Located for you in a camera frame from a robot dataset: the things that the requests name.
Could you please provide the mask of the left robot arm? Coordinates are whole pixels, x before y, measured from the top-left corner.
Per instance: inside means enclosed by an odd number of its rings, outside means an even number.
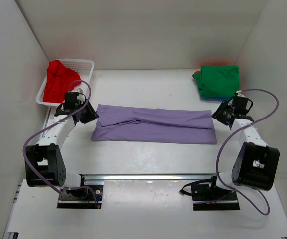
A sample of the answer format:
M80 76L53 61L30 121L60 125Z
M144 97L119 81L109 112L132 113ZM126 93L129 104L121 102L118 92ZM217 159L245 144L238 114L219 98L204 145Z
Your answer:
M61 148L77 123L87 124L99 118L82 93L67 92L64 102L55 110L54 122L35 145L25 147L26 182L30 187L70 187L76 198L88 193L88 185L78 175L70 176Z

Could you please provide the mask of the purple t-shirt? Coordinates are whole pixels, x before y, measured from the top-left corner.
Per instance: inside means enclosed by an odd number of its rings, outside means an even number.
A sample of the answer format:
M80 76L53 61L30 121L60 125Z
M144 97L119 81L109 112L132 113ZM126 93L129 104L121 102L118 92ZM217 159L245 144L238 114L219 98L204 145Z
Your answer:
M91 141L217 144L210 110L186 111L99 105Z

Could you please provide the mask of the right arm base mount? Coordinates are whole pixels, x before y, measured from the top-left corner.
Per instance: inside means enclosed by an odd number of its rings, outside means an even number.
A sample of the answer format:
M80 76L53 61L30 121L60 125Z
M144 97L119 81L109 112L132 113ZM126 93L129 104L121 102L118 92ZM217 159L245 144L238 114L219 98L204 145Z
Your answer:
M179 193L192 197L194 211L240 210L236 192L217 187L216 176L187 183Z

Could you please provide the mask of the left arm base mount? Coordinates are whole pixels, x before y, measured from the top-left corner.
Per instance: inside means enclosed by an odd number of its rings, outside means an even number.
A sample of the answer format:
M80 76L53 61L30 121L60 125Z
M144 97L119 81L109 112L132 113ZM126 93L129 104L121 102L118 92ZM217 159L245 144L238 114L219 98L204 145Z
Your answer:
M104 181L89 181L84 184L92 189L95 194L93 197L88 188L79 190L68 190L60 194L57 201L58 209L101 209L104 193Z

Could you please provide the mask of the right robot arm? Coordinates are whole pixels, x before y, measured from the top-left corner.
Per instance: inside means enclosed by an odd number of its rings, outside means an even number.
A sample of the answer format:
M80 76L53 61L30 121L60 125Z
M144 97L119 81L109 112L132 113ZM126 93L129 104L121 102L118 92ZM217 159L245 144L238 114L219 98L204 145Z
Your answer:
M280 153L269 147L251 125L254 120L247 115L253 106L252 100L242 94L235 94L230 100L223 100L212 118L229 127L241 146L230 172L217 172L213 183L207 187L212 199L219 199L225 190L239 190L248 187L268 191L274 183Z

